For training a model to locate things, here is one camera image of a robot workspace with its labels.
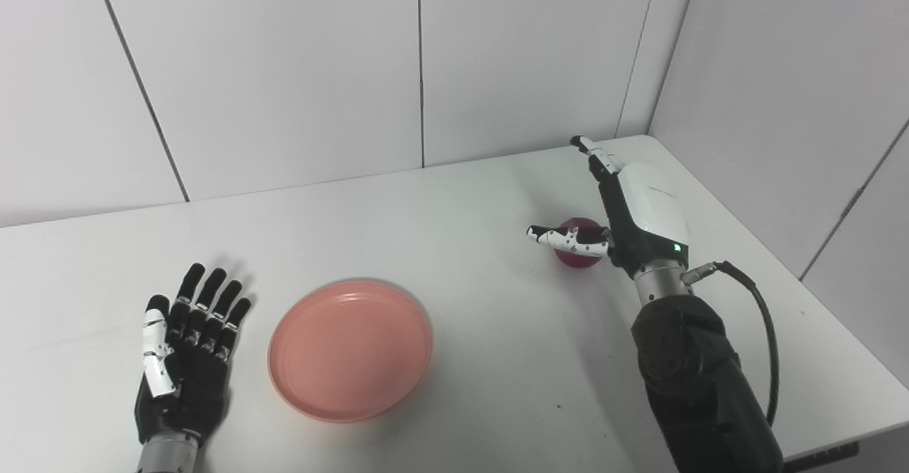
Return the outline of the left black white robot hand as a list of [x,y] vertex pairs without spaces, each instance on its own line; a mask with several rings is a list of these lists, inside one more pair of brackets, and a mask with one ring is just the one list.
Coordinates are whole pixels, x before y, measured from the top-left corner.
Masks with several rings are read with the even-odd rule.
[[136,402],[142,445],[166,432],[205,444],[224,420],[231,360],[252,308],[243,285],[193,263],[175,299],[153,295],[143,314],[143,376]]

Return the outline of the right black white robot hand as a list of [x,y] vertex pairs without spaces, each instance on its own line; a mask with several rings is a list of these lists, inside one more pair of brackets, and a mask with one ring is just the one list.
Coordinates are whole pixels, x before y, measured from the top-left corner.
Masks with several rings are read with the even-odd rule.
[[623,162],[586,136],[570,143],[588,157],[607,226],[529,226],[526,236],[575,257],[607,257],[628,276],[654,263],[688,269],[690,232],[682,203],[663,173],[643,162]]

